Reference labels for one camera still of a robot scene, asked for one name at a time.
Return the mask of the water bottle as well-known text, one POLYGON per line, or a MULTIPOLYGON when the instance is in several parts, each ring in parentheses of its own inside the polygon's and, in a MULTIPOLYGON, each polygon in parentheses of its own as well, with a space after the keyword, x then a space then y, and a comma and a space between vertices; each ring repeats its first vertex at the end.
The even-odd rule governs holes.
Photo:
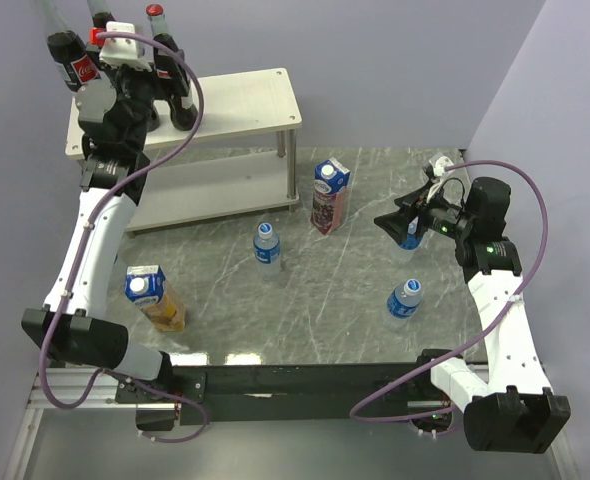
POLYGON ((392 245, 389 249, 390 260, 394 264, 404 264, 410 261, 422 242, 422 236, 417 233, 419 218, 415 217, 408 226, 404 242, 392 245))
POLYGON ((253 248, 259 273, 264 278, 278 275, 281 271, 281 242, 270 223, 263 222, 257 227, 253 248))
POLYGON ((385 319, 393 330, 400 330, 414 315, 422 301, 422 285, 417 279, 409 279, 398 285, 386 301, 385 319))

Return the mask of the cola bottle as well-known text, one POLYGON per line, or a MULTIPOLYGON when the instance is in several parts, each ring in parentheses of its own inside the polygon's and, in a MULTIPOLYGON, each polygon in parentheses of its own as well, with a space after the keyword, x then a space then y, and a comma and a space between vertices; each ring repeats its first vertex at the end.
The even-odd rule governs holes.
MULTIPOLYGON (((87 5, 95 28, 106 29, 108 21, 115 18, 106 0, 87 0, 87 5)), ((160 119, 156 108, 153 108, 151 119, 148 122, 148 132, 156 130, 160 126, 160 119)))
MULTIPOLYGON (((146 14, 153 39, 184 57, 171 35, 164 8, 157 3, 149 4, 146 14)), ((169 104, 171 123, 178 130, 188 131, 194 126, 198 113, 192 99, 191 82, 179 64, 164 51, 155 48, 153 58, 165 100, 169 104)))
POLYGON ((60 14, 53 1, 36 0, 32 5, 42 22, 46 45, 66 86, 78 92, 100 77, 85 44, 60 14))

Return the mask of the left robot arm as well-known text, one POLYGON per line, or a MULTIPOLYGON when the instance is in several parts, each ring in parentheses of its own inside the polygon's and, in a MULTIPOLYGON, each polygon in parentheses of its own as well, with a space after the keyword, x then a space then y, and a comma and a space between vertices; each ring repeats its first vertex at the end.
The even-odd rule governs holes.
POLYGON ((169 355, 104 318, 117 250, 146 183, 144 146, 161 96, 143 48, 129 44, 132 52, 114 53, 105 43, 99 59, 108 79, 90 81, 75 96, 84 146, 76 225, 43 306, 27 309, 21 325, 40 349, 41 377, 52 360, 94 366, 139 380, 141 392, 161 402, 175 388, 169 355))

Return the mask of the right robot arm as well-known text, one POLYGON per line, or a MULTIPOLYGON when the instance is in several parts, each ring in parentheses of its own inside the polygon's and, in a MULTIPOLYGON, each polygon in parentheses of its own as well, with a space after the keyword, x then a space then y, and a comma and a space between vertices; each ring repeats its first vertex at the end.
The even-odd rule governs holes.
POLYGON ((543 454, 571 415, 540 364, 524 300, 524 276, 515 245, 503 234, 511 189, 490 177, 474 179, 466 201, 448 202, 439 182, 396 199, 397 211, 375 218, 394 241, 432 230, 455 242, 455 257, 478 310, 488 377, 481 379, 462 359, 444 353, 414 374, 419 395, 444 392, 462 412, 464 433, 476 451, 543 454))

